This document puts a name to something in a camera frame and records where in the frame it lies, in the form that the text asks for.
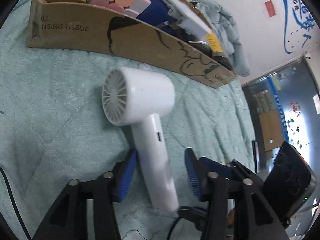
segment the hair dryer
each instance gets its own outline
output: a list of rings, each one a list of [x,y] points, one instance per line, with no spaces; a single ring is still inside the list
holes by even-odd
[[[103,110],[116,126],[131,125],[142,174],[154,207],[171,212],[179,207],[171,176],[160,117],[174,106],[171,80],[153,71],[119,67],[107,76]]]

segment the tissue box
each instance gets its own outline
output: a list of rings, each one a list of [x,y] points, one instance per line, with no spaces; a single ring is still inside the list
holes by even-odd
[[[237,78],[233,72],[192,46],[134,19],[134,15],[127,17],[87,1],[32,0],[27,46],[78,49],[130,58],[180,73],[213,88]],[[209,26],[191,3],[180,1]]]

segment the hair dryer vent grille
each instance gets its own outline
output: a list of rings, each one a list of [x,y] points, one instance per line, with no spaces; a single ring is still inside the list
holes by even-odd
[[[125,79],[119,70],[108,75],[102,92],[103,110],[112,124],[120,122],[127,104]]]

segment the black cable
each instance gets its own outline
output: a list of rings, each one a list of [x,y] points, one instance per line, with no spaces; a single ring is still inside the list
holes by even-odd
[[[17,216],[17,218],[19,220],[19,223],[20,223],[20,225],[22,227],[22,230],[25,233],[27,239],[28,240],[32,240],[31,236],[30,236],[30,234],[29,234],[29,232],[28,232],[28,230],[27,230],[27,228],[26,228],[26,226],[25,226],[25,224],[24,224],[24,222],[22,220],[22,217],[20,216],[20,213],[19,213],[19,210],[17,208],[16,202],[14,201],[14,197],[13,197],[13,194],[12,194],[12,191],[11,191],[11,188],[10,188],[10,184],[9,184],[8,178],[7,178],[6,174],[4,173],[4,170],[2,169],[1,166],[0,166],[0,172],[1,172],[2,176],[3,176],[3,178],[4,178],[4,182],[5,182],[5,185],[7,187],[7,190],[8,190],[8,193],[9,193],[9,197],[10,197],[10,200],[11,200],[11,204],[12,204],[14,212],[16,213],[16,216]]]
[[[125,238],[127,237],[127,234],[129,234],[129,233],[131,233],[131,232],[134,232],[134,231],[137,231],[137,232],[139,233],[139,235],[140,235],[144,240],[152,240],[152,239],[153,239],[153,237],[154,237],[154,235],[155,235],[155,234],[157,234],[157,233],[159,233],[161,230],[159,230],[159,231],[157,231],[157,232],[153,233],[150,239],[146,239],[146,238],[144,238],[144,237],[142,236],[142,234],[139,232],[139,230],[137,230],[137,229],[133,229],[133,230],[130,230],[129,232],[127,232],[127,233],[125,234],[125,236],[122,238],[122,240],[123,240],[123,239],[125,239]]]
[[[202,208],[202,207],[194,207],[196,209],[199,209],[201,211],[204,211],[204,212],[207,212],[207,210],[205,208]],[[172,223],[171,227],[170,227],[170,230],[169,230],[169,233],[167,235],[167,240],[170,240],[170,237],[171,237],[171,234],[174,230],[174,228],[176,227],[176,225],[178,224],[179,220],[181,219],[181,217],[178,217],[176,218],[176,220]]]
[[[170,240],[171,234],[174,230],[174,228],[176,227],[176,225],[178,224],[179,220],[181,219],[181,217],[176,218],[176,220],[173,222],[173,224],[170,227],[169,233],[167,235],[167,240]]]

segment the white wall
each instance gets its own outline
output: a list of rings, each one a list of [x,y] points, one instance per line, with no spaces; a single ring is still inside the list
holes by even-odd
[[[308,34],[312,39],[303,37],[305,30],[297,25],[293,13],[293,1],[288,0],[289,17],[286,33],[287,54],[284,50],[284,19],[285,10],[283,0],[272,0],[276,9],[276,16],[268,17],[264,2],[268,0],[215,0],[225,7],[237,21],[240,41],[247,53],[251,75],[241,77],[242,84],[262,76],[296,58],[306,50],[313,50],[318,46],[320,32],[315,26]]]
[[[314,51],[309,52],[306,56],[310,56],[310,59],[307,58],[308,65],[311,69],[314,79],[316,80],[318,90],[320,88],[320,48],[317,48]]]

